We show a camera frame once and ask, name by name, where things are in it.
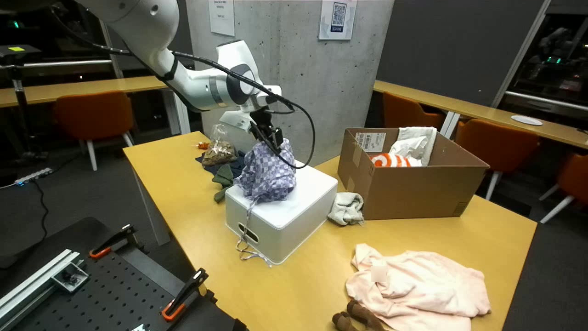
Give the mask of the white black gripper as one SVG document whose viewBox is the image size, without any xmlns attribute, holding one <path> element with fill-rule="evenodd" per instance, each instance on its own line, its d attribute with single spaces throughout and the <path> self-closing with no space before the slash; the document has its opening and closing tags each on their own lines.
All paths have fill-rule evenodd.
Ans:
<svg viewBox="0 0 588 331">
<path fill-rule="evenodd" d="M 227 129 L 229 142 L 237 151 L 248 153 L 257 142 L 281 151 L 283 131 L 272 125 L 272 103 L 275 103 L 275 98 L 261 92 L 237 111 L 226 111 L 218 118 L 216 124 Z"/>
</svg>

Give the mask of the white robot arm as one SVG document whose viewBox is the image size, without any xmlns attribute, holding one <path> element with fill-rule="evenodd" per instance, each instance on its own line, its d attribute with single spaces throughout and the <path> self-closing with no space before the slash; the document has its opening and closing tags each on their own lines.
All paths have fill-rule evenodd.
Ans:
<svg viewBox="0 0 588 331">
<path fill-rule="evenodd" d="M 222 111 L 227 142 L 250 151 L 257 142 L 272 153 L 281 138 L 251 118 L 279 100 L 281 89 L 259 79 L 255 59 L 244 41 L 216 48 L 216 59 L 170 50 L 180 13 L 176 0 L 77 0 L 112 28 L 126 50 L 167 85 L 187 107 L 200 113 Z"/>
</svg>

